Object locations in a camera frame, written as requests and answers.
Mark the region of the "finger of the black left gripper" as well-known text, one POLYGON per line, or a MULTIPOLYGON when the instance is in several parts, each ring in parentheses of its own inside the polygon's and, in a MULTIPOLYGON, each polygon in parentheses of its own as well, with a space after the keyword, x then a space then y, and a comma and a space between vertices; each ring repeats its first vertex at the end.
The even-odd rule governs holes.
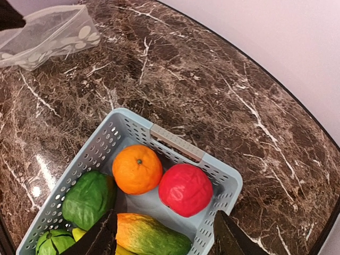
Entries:
POLYGON ((26 21, 6 0, 0 0, 0 30, 23 28, 26 21))

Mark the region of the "red toy apple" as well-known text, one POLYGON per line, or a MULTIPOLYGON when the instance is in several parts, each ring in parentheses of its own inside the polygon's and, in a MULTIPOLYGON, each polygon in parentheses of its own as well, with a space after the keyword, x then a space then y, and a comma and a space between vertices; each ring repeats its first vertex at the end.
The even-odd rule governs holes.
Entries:
POLYGON ((213 194, 213 185, 207 175, 190 164, 176 164, 169 168, 158 187, 161 202, 186 218, 204 210, 213 194))

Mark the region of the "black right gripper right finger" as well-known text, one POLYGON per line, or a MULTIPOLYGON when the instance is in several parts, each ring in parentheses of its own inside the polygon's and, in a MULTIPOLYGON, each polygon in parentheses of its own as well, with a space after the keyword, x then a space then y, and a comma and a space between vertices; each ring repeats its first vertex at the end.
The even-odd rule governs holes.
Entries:
POLYGON ((214 254, 268 254, 258 244, 251 241, 230 216, 222 210, 216 212, 213 229, 214 254))

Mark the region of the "orange toy orange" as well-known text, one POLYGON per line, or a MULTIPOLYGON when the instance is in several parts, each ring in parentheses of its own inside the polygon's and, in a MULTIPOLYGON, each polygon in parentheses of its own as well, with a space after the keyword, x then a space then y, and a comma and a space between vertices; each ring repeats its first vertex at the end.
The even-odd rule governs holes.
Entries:
POLYGON ((115 157, 112 173, 116 184, 124 193, 141 195, 158 186, 163 167, 152 149, 135 144, 124 148, 115 157))

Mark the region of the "clear dotted zip top bag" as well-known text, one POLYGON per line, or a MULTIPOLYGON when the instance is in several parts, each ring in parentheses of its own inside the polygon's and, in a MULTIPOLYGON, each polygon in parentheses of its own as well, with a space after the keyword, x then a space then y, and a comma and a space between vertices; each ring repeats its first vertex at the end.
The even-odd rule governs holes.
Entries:
POLYGON ((1 31, 1 68, 18 65, 33 71, 52 56, 67 56, 100 42, 85 5, 52 6, 24 19, 24 27, 1 31))

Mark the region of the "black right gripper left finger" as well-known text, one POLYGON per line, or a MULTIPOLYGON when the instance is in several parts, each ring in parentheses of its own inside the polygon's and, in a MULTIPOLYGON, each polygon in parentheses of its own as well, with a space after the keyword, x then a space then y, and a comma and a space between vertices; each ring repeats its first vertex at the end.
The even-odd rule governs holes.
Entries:
POLYGON ((74 245, 61 255, 102 255, 115 254, 117 233, 117 213, 108 210, 94 226, 74 245))

